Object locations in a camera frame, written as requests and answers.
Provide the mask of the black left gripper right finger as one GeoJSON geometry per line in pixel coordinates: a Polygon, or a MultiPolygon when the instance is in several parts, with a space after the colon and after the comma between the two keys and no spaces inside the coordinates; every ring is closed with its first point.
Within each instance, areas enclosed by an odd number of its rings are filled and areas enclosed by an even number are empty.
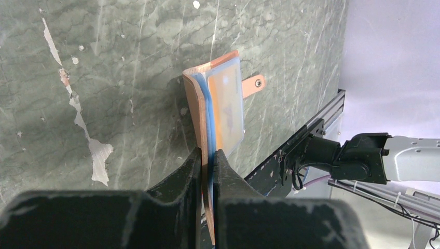
{"type": "Polygon", "coordinates": [[[216,248],[368,248],[355,211],[332,199],[265,197],[213,158],[216,248]]]}

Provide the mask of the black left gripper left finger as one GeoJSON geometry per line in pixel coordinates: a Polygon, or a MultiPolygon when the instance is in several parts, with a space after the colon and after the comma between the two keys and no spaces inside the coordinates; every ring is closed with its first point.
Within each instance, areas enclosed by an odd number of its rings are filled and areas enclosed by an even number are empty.
{"type": "Polygon", "coordinates": [[[201,159],[144,190],[38,190],[1,213],[1,248],[199,248],[201,159]]]}

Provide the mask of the pink leather card holder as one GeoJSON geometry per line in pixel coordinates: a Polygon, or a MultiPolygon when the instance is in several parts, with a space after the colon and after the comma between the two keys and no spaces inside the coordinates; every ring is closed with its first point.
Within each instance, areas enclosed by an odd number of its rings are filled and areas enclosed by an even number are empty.
{"type": "MultiPolygon", "coordinates": [[[[214,226],[214,197],[213,197],[213,168],[214,154],[216,151],[214,115],[211,94],[208,87],[208,76],[211,71],[222,65],[238,63],[240,65],[239,52],[233,50],[210,62],[190,67],[183,70],[183,80],[190,115],[195,130],[197,146],[201,149],[201,189],[204,205],[204,213],[207,221],[210,241],[216,244],[214,226]]],[[[253,95],[266,86],[262,74],[242,79],[241,87],[243,100],[253,95]]]]}

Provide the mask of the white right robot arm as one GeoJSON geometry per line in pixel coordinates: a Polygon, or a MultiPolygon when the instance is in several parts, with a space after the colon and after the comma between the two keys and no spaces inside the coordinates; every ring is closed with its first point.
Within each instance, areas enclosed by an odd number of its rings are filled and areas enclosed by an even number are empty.
{"type": "Polygon", "coordinates": [[[296,190],[303,187],[298,172],[309,167],[339,181],[439,182],[439,139],[361,133],[340,144],[307,134],[287,144],[280,167],[291,174],[296,190]]]}

